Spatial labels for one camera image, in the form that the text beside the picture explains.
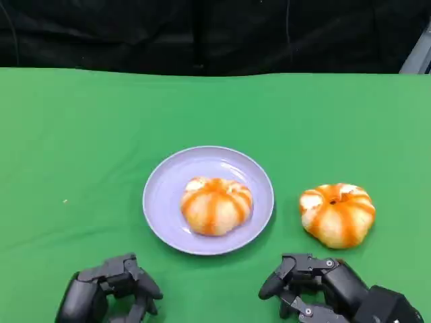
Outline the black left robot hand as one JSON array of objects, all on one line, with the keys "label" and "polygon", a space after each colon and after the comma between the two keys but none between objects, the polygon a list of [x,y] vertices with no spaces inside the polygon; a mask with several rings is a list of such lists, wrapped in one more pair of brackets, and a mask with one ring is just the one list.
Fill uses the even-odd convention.
[{"label": "black left robot hand", "polygon": [[136,255],[128,253],[73,274],[55,322],[102,322],[108,312],[109,295],[115,299],[134,297],[129,312],[111,317],[109,322],[141,322],[147,313],[158,313],[154,301],[163,298],[157,283],[139,266]]}]

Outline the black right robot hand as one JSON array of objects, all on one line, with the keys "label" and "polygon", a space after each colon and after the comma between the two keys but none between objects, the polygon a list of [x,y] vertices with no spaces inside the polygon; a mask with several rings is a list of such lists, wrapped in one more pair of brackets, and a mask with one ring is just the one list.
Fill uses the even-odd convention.
[{"label": "black right robot hand", "polygon": [[343,260],[285,253],[260,288],[262,300],[280,299],[279,316],[299,322],[351,322],[368,287]]}]

